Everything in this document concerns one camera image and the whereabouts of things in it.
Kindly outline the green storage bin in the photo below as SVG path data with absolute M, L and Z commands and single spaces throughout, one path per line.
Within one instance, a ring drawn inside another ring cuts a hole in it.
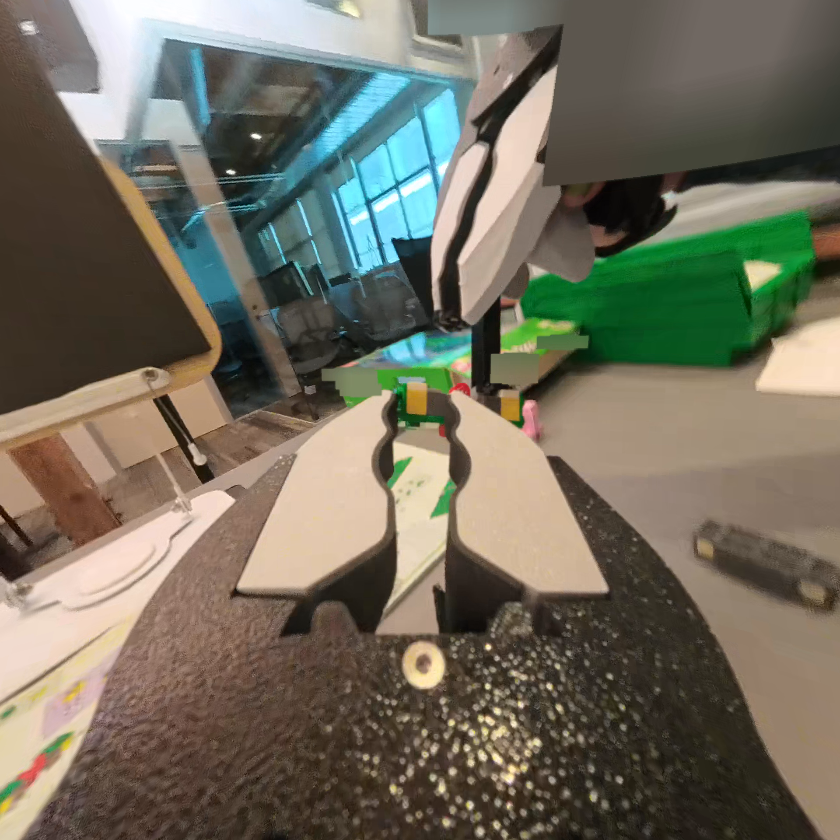
M 527 318 L 573 322 L 596 363 L 729 367 L 786 329 L 811 292 L 805 211 L 644 244 L 573 283 L 531 280 Z

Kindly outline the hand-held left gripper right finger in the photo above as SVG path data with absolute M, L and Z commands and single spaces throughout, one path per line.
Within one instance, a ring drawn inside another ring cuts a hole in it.
M 546 455 L 522 430 L 461 392 L 450 466 L 455 544 L 539 599 L 604 597 L 608 584 Z

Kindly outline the black monitor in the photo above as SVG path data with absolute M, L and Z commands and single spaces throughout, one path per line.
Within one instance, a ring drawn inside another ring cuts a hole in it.
M 392 246 L 416 299 L 421 304 L 426 319 L 434 321 L 432 238 L 393 238 Z

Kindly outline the grey desk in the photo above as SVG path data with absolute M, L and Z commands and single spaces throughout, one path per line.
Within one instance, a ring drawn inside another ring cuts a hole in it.
M 730 369 L 567 363 L 532 394 L 542 448 L 668 564 L 727 654 L 766 745 L 824 838 L 838 838 L 838 613 L 704 568 L 711 518 L 838 563 L 838 399 L 759 393 L 765 352 Z

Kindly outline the white holder bar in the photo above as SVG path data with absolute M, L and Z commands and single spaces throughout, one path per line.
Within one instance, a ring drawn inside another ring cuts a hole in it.
M 145 367 L 84 385 L 64 395 L 1 414 L 1 448 L 15 447 L 80 423 L 89 415 L 163 392 L 172 383 L 170 372 Z

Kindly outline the small green brick set box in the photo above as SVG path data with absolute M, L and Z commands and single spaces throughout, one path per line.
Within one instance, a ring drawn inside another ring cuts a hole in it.
M 490 381 L 526 391 L 589 342 L 574 322 L 526 319 L 501 335 L 500 351 L 490 361 Z

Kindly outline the black office chair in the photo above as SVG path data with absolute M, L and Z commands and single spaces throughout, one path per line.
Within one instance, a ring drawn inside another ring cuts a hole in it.
M 399 263 L 330 281 L 328 298 L 341 329 L 365 353 L 425 331 L 429 317 Z
M 280 306 L 276 324 L 302 387 L 314 383 L 322 369 L 334 366 L 341 334 L 331 303 L 309 297 Z

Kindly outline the black rectangular block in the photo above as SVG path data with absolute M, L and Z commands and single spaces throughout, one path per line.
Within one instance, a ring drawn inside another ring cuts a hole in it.
M 693 531 L 698 560 L 777 600 L 816 613 L 838 608 L 839 569 L 813 551 L 706 520 Z

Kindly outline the colourful printed instruction sheet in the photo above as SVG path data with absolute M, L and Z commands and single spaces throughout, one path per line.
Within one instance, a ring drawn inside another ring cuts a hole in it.
M 138 617 L 112 624 L 2 700 L 2 839 L 24 838 L 56 796 Z

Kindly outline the thin black rod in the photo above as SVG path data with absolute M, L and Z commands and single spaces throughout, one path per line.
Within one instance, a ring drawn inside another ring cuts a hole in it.
M 208 464 L 207 457 L 198 448 L 172 399 L 168 395 L 155 396 L 152 398 L 152 403 L 162 416 L 196 478 L 204 485 L 213 481 L 215 474 Z

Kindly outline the large green brick set box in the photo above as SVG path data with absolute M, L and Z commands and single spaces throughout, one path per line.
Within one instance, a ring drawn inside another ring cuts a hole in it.
M 339 393 L 348 406 L 399 384 L 424 381 L 448 392 L 460 383 L 471 385 L 471 332 L 417 332 L 341 365 L 344 370 L 372 374 L 342 374 Z

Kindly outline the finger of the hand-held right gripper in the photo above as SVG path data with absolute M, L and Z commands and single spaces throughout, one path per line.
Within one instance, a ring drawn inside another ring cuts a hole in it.
M 430 282 L 436 317 L 483 317 L 491 307 L 482 280 L 466 279 L 459 258 L 476 227 L 480 200 L 498 167 L 503 129 L 503 66 L 481 74 L 467 108 L 456 150 L 438 196 L 430 248 Z
M 458 255 L 461 319 L 476 325 L 520 269 L 560 200 L 538 162 L 550 126 L 554 80 L 539 80 L 500 128 L 490 179 Z

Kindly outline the wooden post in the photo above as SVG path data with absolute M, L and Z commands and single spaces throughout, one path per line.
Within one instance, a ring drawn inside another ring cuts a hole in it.
M 119 516 L 60 434 L 7 452 L 44 500 L 58 531 L 74 546 L 86 545 L 121 526 Z

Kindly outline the white shaped plate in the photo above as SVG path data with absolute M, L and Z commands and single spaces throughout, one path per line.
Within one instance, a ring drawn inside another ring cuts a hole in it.
M 170 509 L 17 594 L 2 584 L 1 698 L 45 678 L 136 617 L 187 551 L 234 505 L 215 490 Z

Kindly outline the green brick assembly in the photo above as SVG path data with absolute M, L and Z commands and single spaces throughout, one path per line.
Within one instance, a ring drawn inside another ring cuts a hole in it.
M 495 395 L 476 399 L 465 382 L 457 382 L 446 391 L 448 395 L 461 393 L 489 408 L 522 431 L 523 395 L 510 389 L 501 389 Z M 425 380 L 400 380 L 393 388 L 397 399 L 397 421 L 407 428 L 436 427 L 441 438 L 447 437 L 442 393 L 430 388 Z

